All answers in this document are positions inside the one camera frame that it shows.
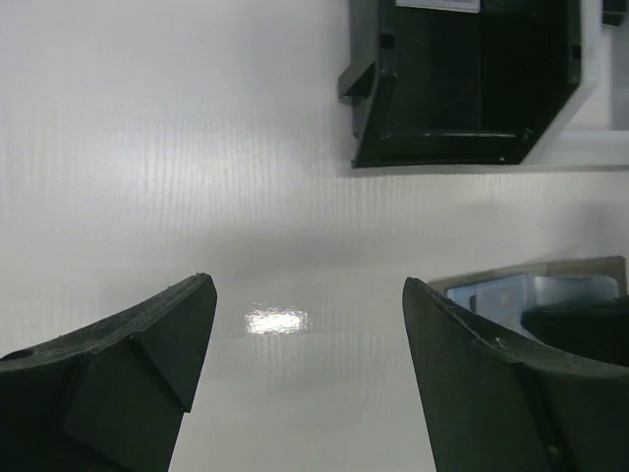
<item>black plastic container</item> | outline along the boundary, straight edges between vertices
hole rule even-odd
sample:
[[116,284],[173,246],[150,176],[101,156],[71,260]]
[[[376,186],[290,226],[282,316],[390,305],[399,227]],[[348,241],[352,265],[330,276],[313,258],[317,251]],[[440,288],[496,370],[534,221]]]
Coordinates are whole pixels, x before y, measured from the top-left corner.
[[350,0],[355,167],[519,164],[581,83],[579,0]]

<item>white label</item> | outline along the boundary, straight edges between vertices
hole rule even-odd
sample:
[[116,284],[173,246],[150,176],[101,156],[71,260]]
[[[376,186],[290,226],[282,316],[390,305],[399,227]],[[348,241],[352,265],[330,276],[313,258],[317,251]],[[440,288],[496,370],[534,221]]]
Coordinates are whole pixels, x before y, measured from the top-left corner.
[[481,0],[395,0],[398,7],[432,8],[450,12],[480,13]]

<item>bright light spot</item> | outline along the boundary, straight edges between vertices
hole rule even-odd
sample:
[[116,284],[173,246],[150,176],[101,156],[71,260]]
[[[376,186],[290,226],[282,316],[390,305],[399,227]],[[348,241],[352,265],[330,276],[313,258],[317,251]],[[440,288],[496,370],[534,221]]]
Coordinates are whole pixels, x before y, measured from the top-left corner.
[[293,334],[308,329],[308,313],[295,309],[256,308],[246,320],[249,334]]

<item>label sticker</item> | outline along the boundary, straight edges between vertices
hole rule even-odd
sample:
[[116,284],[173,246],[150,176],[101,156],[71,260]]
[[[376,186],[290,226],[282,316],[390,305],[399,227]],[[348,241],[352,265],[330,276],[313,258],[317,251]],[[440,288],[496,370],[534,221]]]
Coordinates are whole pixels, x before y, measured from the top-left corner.
[[481,12],[481,0],[395,0],[395,4],[398,7],[431,8],[450,12]]

